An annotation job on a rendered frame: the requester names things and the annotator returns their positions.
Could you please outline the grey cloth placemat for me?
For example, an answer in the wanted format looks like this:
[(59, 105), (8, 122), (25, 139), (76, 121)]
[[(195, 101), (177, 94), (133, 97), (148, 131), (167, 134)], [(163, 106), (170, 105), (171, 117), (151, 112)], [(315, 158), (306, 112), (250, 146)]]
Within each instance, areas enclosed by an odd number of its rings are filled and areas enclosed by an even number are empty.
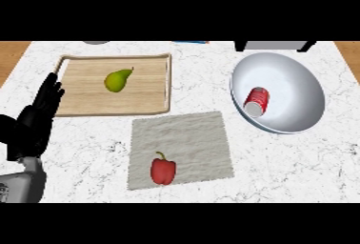
[(160, 187), (151, 177), (152, 161), (176, 163), (171, 185), (233, 177), (220, 112), (188, 113), (133, 122), (129, 189)]

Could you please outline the wooden cutting board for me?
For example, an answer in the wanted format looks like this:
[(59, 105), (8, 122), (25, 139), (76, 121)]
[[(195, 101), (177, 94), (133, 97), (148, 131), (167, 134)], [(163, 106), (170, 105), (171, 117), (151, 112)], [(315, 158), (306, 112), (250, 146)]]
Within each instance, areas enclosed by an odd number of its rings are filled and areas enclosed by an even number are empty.
[(65, 90), (58, 117), (151, 115), (170, 111), (170, 53), (64, 55), (53, 72)]

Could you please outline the white bowl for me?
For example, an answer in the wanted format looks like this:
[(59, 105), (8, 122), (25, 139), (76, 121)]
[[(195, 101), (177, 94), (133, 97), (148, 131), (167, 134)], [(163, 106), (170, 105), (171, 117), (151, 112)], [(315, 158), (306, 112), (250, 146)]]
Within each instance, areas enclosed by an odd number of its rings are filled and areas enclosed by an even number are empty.
[[(257, 87), (269, 91), (270, 99), (264, 115), (251, 117), (244, 105)], [(304, 132), (323, 116), (325, 92), (319, 81), (304, 65), (282, 54), (260, 52), (247, 56), (235, 66), (229, 88), (236, 110), (267, 132)]]

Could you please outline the green pear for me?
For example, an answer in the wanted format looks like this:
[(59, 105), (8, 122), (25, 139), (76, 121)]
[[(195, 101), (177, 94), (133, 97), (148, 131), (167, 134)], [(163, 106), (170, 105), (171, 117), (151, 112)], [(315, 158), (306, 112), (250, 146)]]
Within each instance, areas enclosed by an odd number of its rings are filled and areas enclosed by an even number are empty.
[(120, 92), (126, 88), (127, 80), (135, 69), (112, 72), (105, 78), (105, 87), (111, 92)]

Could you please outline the grey appliance with black legs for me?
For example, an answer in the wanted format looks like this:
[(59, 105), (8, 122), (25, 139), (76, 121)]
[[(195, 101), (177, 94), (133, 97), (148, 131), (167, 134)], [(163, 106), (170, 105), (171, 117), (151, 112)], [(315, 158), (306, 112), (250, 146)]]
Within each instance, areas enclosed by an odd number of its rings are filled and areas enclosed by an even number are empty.
[(244, 50), (297, 50), (307, 52), (316, 41), (236, 41), (235, 49)]

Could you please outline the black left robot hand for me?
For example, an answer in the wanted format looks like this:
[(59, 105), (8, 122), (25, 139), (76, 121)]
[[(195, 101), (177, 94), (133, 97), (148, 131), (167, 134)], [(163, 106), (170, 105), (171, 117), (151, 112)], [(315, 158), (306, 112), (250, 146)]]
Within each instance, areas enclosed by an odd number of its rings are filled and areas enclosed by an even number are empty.
[(58, 75), (52, 72), (40, 86), (31, 105), (18, 118), (0, 114), (0, 143), (8, 145), (8, 160), (40, 157), (46, 151), (53, 117), (65, 93)]

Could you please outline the red bell pepper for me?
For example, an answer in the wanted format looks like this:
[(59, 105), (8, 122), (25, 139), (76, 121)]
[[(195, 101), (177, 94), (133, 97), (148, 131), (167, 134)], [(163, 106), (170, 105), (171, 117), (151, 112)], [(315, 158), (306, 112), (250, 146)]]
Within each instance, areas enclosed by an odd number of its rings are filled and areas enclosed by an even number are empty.
[(158, 152), (160, 158), (155, 158), (151, 165), (151, 178), (158, 185), (169, 185), (173, 182), (177, 165), (174, 161), (166, 159), (166, 154)]

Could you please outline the red can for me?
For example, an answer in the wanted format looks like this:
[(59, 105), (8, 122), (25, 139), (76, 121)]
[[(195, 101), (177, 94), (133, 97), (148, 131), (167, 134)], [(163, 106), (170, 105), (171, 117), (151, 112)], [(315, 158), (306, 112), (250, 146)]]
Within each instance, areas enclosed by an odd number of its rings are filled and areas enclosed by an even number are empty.
[(269, 91), (263, 87), (253, 88), (244, 103), (244, 110), (251, 117), (261, 117), (264, 115), (269, 100)]

